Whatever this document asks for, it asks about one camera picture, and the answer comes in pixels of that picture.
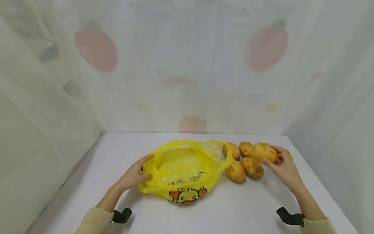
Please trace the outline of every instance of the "sheer curtain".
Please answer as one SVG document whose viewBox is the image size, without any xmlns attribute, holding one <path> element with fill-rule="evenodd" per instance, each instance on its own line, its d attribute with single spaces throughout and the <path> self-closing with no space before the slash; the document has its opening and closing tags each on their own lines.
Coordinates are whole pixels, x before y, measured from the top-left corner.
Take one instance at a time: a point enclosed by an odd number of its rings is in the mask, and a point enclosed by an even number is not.
<svg viewBox="0 0 374 234">
<path fill-rule="evenodd" d="M 74 79 L 63 52 L 48 55 L 54 38 L 16 33 L 0 9 L 0 227 L 25 233 L 99 133 L 64 84 Z"/>
<path fill-rule="evenodd" d="M 362 208 L 344 206 L 352 194 L 331 185 L 341 181 L 327 158 L 370 106 L 372 6 L 1 1 L 1 214 L 27 213 L 0 226 L 25 233 L 100 133 L 143 131 L 286 134 L 355 227 L 370 230 Z"/>
</svg>

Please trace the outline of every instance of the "yellow plastic bag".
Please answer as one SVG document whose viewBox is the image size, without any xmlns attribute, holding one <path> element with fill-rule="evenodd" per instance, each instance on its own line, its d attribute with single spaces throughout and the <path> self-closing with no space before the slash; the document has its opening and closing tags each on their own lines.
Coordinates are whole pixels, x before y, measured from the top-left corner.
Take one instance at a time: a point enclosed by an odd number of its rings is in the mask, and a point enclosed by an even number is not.
<svg viewBox="0 0 374 234">
<path fill-rule="evenodd" d="M 229 149 L 226 160 L 220 158 L 222 144 Z M 179 204 L 191 204 L 208 193 L 234 162 L 229 144 L 215 140 L 172 141 L 150 154 L 154 158 L 144 164 L 142 173 L 153 177 L 139 185 L 139 191 Z"/>
</svg>

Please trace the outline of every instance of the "potato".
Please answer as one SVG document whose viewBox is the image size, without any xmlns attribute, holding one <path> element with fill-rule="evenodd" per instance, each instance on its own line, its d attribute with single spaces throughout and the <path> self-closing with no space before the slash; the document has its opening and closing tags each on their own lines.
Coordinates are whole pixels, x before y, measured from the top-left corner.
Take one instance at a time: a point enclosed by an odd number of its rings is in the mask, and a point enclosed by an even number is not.
<svg viewBox="0 0 374 234">
<path fill-rule="evenodd" d="M 239 152 L 238 147 L 235 144 L 233 144 L 233 143 L 229 143 L 229 145 L 231 147 L 231 152 L 233 154 L 233 158 L 235 160 L 239 160 L 240 159 L 240 152 Z M 228 151 L 229 151 L 229 149 L 226 147 L 226 145 L 222 145 L 222 153 L 225 156 L 225 158 L 227 156 L 227 152 Z"/>
<path fill-rule="evenodd" d="M 276 152 L 268 143 L 255 144 L 253 147 L 252 158 L 259 162 L 263 159 L 267 159 L 274 164 L 278 164 L 279 161 L 278 152 Z"/>
<path fill-rule="evenodd" d="M 242 142 L 239 145 L 239 151 L 243 158 L 251 157 L 251 154 L 253 153 L 253 145 L 249 142 Z"/>
<path fill-rule="evenodd" d="M 234 161 L 226 168 L 226 173 L 230 179 L 237 183 L 243 183 L 246 179 L 245 170 L 239 161 Z"/>
<path fill-rule="evenodd" d="M 240 161 L 247 176 L 260 179 L 264 176 L 264 168 L 254 158 L 245 157 Z"/>
</svg>

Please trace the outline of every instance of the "table surface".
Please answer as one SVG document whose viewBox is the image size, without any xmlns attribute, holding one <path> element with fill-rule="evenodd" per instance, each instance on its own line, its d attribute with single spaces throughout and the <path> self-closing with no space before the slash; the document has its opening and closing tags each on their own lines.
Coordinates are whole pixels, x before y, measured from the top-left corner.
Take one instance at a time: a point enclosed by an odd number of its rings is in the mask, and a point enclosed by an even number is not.
<svg viewBox="0 0 374 234">
<path fill-rule="evenodd" d="M 28 234 L 74 233 L 89 208 L 100 201 L 132 163 L 169 141 L 181 139 L 283 146 L 292 154 L 305 185 L 337 232 L 357 234 L 286 136 L 182 133 L 104 133 Z M 300 227 L 284 224 L 276 214 L 282 206 L 290 213 L 299 213 L 296 199 L 272 171 L 267 167 L 264 170 L 261 180 L 247 178 L 244 184 L 236 184 L 222 173 L 215 188 L 190 206 L 143 194 L 138 188 L 130 189 L 122 195 L 116 209 L 128 207 L 133 214 L 126 224 L 114 224 L 112 233 L 300 233 Z"/>
</svg>

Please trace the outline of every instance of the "black clip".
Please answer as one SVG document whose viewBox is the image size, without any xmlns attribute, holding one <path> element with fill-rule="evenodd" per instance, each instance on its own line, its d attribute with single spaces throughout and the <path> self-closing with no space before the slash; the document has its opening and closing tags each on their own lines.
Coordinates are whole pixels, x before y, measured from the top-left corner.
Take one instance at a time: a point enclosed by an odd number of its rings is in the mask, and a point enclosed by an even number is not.
<svg viewBox="0 0 374 234">
<path fill-rule="evenodd" d="M 277 214 L 285 224 L 300 225 L 301 227 L 304 227 L 305 216 L 303 214 L 297 213 L 291 215 L 284 207 L 277 209 Z"/>
<path fill-rule="evenodd" d="M 112 221 L 115 223 L 119 223 L 119 224 L 125 224 L 127 220 L 129 220 L 131 214 L 132 214 L 132 211 L 129 208 L 125 208 L 122 211 L 122 213 L 115 210 Z"/>
</svg>

